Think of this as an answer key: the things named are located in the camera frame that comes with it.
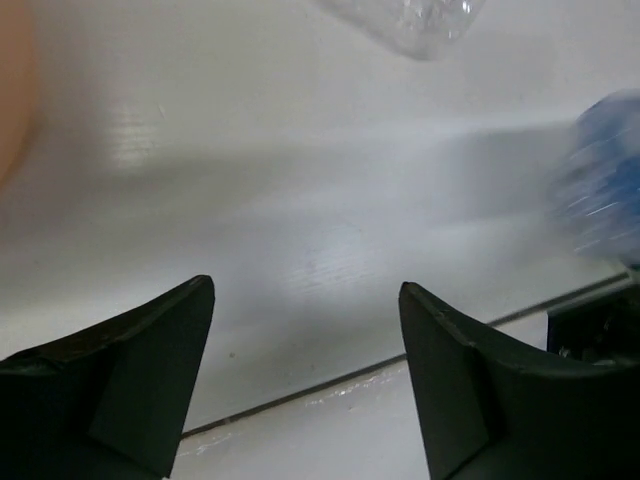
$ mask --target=black object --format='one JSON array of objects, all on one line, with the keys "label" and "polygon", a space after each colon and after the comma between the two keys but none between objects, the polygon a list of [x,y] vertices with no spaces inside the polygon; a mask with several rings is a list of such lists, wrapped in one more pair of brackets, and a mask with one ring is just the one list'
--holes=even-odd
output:
[{"label": "black object", "polygon": [[639,301],[633,287],[552,314],[545,352],[403,285],[431,480],[640,478]]},{"label": "black object", "polygon": [[196,277],[0,362],[0,478],[168,477],[213,304],[211,279]]}]

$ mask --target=transparent plastic bottle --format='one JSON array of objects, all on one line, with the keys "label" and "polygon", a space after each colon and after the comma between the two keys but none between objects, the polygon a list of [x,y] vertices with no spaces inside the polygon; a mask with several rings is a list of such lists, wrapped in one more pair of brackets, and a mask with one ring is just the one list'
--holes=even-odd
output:
[{"label": "transparent plastic bottle", "polygon": [[485,0],[317,0],[387,47],[418,60],[441,55],[469,28]]}]

